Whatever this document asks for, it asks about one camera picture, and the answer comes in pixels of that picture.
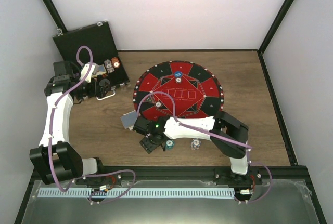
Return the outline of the green chip stack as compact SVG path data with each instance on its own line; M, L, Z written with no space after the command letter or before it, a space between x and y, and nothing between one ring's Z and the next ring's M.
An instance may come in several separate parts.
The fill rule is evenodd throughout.
M173 140L168 140L166 143L165 143L165 149L166 150L172 150L173 147L174 147L174 141Z

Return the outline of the blue small blind button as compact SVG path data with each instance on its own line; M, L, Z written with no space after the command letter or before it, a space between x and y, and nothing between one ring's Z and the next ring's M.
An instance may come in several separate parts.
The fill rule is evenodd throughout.
M175 77L175 78L182 78L182 76L183 76L183 73L182 73L181 71L176 71L176 72L174 73L174 77Z

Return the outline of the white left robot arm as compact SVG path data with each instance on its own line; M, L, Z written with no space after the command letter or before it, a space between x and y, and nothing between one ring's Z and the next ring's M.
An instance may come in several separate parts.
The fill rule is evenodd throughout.
M78 73L70 61L54 63L55 75L44 89L47 101L47 116L44 133L37 148L31 149L30 160L46 184L60 185L62 181L89 178L99 185L106 179L106 171L100 158L84 159L69 141L70 112L74 100L104 96L96 94L99 84L92 80L98 65L89 62Z

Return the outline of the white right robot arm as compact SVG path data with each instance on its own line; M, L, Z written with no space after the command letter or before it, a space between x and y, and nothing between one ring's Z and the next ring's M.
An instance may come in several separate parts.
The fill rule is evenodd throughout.
M150 154L157 147L167 149L167 142L176 139L202 139L211 141L230 159L231 177L242 184L250 177L248 155L249 128L227 112L204 118L178 118L161 116L148 120L138 116L133 131L143 135L140 145Z

